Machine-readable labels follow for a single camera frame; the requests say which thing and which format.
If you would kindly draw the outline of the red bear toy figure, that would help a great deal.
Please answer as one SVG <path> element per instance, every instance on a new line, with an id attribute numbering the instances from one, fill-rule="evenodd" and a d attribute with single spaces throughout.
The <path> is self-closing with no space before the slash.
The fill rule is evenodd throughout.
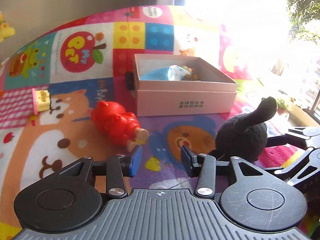
<path id="1" fill-rule="evenodd" d="M 97 102 L 91 112 L 91 120 L 112 144 L 126 147 L 128 151 L 146 143 L 150 136 L 132 112 L 114 101 Z"/>

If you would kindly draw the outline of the black plush toy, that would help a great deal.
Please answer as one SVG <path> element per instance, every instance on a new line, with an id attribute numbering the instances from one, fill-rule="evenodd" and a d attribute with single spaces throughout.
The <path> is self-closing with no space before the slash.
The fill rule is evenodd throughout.
<path id="1" fill-rule="evenodd" d="M 215 150 L 209 154 L 216 160 L 228 161 L 240 157 L 253 163 L 258 160 L 267 144 L 266 121 L 277 111 L 275 98 L 264 98 L 256 110 L 242 113 L 226 120 L 215 138 Z"/>

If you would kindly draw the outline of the blue tissue pack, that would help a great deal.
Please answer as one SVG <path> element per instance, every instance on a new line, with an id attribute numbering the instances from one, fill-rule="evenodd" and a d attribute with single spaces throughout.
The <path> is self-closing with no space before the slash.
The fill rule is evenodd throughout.
<path id="1" fill-rule="evenodd" d="M 144 81 L 181 81 L 188 72 L 178 65 L 153 69 L 140 77 Z"/>

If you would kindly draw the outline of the pink yellow cake toy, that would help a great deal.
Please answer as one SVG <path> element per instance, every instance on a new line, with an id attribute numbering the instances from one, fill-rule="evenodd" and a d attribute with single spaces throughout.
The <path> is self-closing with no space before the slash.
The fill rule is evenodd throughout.
<path id="1" fill-rule="evenodd" d="M 31 89 L 33 96 L 33 112 L 34 115 L 50 109 L 51 99 L 48 90 Z"/>

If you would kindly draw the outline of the red yellow toy camera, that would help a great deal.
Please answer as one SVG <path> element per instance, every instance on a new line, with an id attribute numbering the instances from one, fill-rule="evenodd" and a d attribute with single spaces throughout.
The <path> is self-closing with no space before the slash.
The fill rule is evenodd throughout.
<path id="1" fill-rule="evenodd" d="M 199 81 L 199 75 L 195 72 L 195 69 L 189 68 L 187 66 L 181 66 L 182 69 L 186 70 L 188 73 L 182 77 L 183 81 Z"/>

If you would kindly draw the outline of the black cylinder tube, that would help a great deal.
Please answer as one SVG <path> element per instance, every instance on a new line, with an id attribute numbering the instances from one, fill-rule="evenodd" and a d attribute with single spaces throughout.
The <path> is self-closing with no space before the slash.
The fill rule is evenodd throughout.
<path id="1" fill-rule="evenodd" d="M 125 73 L 125 83 L 126 83 L 126 88 L 128 90 L 134 90 L 135 89 L 135 76 L 132 71 L 127 71 Z"/>

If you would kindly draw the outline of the small potted flower plant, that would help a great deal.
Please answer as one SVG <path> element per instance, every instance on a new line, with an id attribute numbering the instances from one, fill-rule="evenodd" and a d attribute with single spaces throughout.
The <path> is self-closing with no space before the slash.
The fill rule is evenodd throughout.
<path id="1" fill-rule="evenodd" d="M 276 100 L 277 103 L 277 113 L 279 116 L 288 113 L 291 110 L 291 105 L 289 103 L 289 100 L 286 98 L 278 98 Z"/>

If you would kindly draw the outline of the pink cardboard box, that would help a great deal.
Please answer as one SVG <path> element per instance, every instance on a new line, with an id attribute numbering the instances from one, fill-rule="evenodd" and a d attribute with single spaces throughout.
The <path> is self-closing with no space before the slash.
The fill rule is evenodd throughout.
<path id="1" fill-rule="evenodd" d="M 150 70 L 170 65 L 195 69 L 199 81 L 144 81 Z M 199 57 L 168 54 L 135 55 L 135 94 L 138 116 L 228 113 L 238 84 Z"/>

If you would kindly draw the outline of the colourful cartoon play mat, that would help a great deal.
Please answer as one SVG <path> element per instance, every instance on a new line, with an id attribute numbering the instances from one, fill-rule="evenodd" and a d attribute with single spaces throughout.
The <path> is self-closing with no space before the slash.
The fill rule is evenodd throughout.
<path id="1" fill-rule="evenodd" d="M 228 113 L 138 116 L 125 73 L 136 54 L 199 57 L 237 84 Z M 34 115 L 31 89 L 48 90 Z M 181 147 L 215 150 L 220 126 L 272 94 L 237 58 L 228 31 L 182 6 L 107 11 L 57 27 L 1 63 L 1 239 L 319 239 L 319 189 L 302 193 L 265 168 L 286 168 L 308 148 L 265 147 L 257 161 L 231 157 L 215 198 L 194 196 L 198 178 Z M 99 101 L 132 112 L 149 132 L 128 195 L 106 196 L 93 163 L 126 147 L 100 133 Z"/>

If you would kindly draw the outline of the potted palm plant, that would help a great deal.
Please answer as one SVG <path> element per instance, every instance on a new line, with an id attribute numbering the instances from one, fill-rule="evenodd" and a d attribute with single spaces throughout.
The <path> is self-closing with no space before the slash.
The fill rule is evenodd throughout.
<path id="1" fill-rule="evenodd" d="M 289 37 L 291 40 L 319 42 L 319 33 L 307 25 L 319 21 L 319 0 L 286 0 L 290 20 Z"/>

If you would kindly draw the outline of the yellow duck plush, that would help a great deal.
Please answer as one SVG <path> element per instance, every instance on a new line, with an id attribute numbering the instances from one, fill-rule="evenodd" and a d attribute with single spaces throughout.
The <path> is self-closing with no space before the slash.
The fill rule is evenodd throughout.
<path id="1" fill-rule="evenodd" d="M 3 14 L 0 12 L 0 42 L 15 35 L 15 33 L 15 29 L 5 22 Z"/>

